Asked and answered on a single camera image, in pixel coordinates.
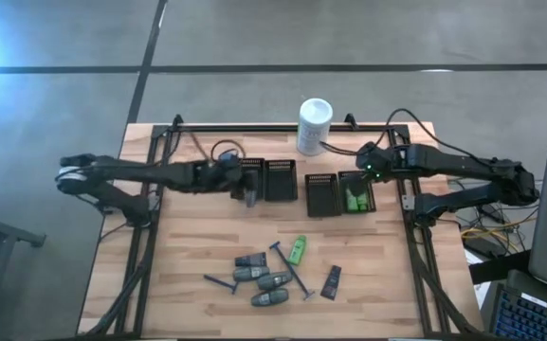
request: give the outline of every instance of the green object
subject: green object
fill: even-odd
[[[300,235],[294,242],[294,247],[292,247],[292,252],[290,252],[290,258],[288,261],[291,264],[299,265],[301,263],[302,254],[307,247],[307,238]]]
[[[347,198],[347,210],[349,212],[358,212],[359,205],[357,203],[357,198],[351,193],[348,188],[345,190],[345,194]]]
[[[370,200],[368,200],[368,193],[363,192],[361,193],[357,199],[357,205],[359,206],[360,211],[367,211],[368,210],[368,204],[370,203]]]

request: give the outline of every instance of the gray floor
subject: gray floor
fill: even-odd
[[[140,65],[156,5],[1,0],[0,66]],[[547,63],[547,1],[170,0],[153,60],[280,63]],[[0,339],[75,331],[101,217],[53,176],[61,156],[119,152],[137,80],[0,75],[0,220],[48,235],[44,248],[14,254]],[[151,75],[137,121],[295,121],[310,97],[329,99],[337,120],[410,108],[442,139],[542,178],[547,71]]]

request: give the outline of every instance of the green bottle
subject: green bottle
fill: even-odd
[[[288,261],[291,264],[299,265],[301,263],[302,254],[304,249],[307,247],[307,238],[305,236],[299,236],[294,242],[294,247],[292,247],[292,252],[290,252],[290,258]]]

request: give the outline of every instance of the white container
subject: white container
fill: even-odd
[[[326,142],[332,121],[332,105],[323,99],[308,99],[301,105],[296,148],[303,155],[323,153],[319,142]]]

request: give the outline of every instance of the wooden tabletop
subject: wooden tabletop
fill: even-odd
[[[435,145],[416,124],[410,125],[413,143]],[[432,131],[432,124],[426,123]],[[120,157],[145,161],[152,124],[128,126]],[[192,195],[166,190],[155,249],[143,337],[256,338],[256,337],[389,337],[421,336],[406,235],[394,182],[375,184],[377,212],[312,219],[306,214],[304,175],[355,169],[353,157],[323,153],[305,157],[296,151],[294,133],[196,134],[204,149],[231,138],[248,157],[295,159],[299,200],[292,203],[258,202],[254,208],[229,199],[228,193]],[[328,142],[357,150],[378,133],[330,133]],[[387,145],[386,138],[382,145]],[[201,156],[187,135],[181,138],[173,161]],[[132,194],[140,184],[116,182]],[[422,191],[448,192],[446,178],[421,180]],[[102,233],[123,223],[120,215],[106,219]],[[122,229],[99,246],[86,295],[80,331],[98,321],[113,302],[123,281],[132,230]],[[249,300],[259,293],[256,283],[241,283],[233,296],[227,288],[203,279],[210,274],[232,282],[233,259],[266,252],[272,272],[285,271],[270,244],[282,242],[289,255],[294,240],[307,237],[307,248],[296,270],[305,285],[316,291],[302,300],[298,283],[285,285],[287,302],[254,308]],[[481,328],[477,301],[465,252],[455,224],[440,222],[432,229],[442,285],[456,307]],[[332,265],[342,268],[337,298],[319,295]],[[431,318],[436,324],[432,295]],[[133,321],[130,309],[128,321]]]

